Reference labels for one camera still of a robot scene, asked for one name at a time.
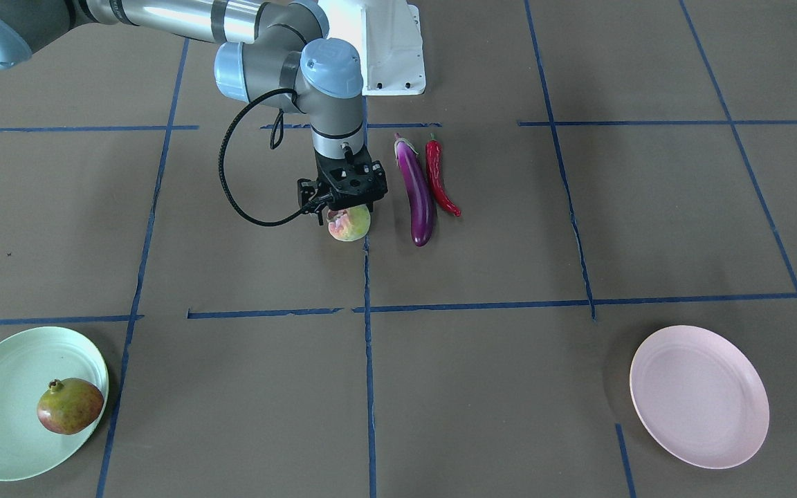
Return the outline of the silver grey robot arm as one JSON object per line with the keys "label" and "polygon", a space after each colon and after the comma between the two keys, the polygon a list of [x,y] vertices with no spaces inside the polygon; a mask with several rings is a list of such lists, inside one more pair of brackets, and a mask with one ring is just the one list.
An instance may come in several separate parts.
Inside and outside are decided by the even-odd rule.
{"label": "silver grey robot arm", "polygon": [[270,148],[281,144],[285,114],[306,116],[317,176],[297,182],[298,214],[320,224],[370,214],[388,192],[385,170],[367,150],[363,69],[349,42],[329,37],[329,20],[315,1],[0,1],[0,70],[31,59],[69,31],[87,24],[142,26],[218,45],[213,76],[225,97],[244,103],[219,146],[219,182],[228,187],[225,159],[238,124],[254,107],[278,110]]}

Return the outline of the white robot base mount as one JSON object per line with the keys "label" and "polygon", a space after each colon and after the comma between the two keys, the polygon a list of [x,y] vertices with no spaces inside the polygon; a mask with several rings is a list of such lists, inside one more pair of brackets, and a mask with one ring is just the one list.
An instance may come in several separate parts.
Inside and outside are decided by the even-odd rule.
{"label": "white robot base mount", "polygon": [[320,1],[329,37],[360,54],[363,95],[421,95],[427,80],[419,9],[407,1]]}

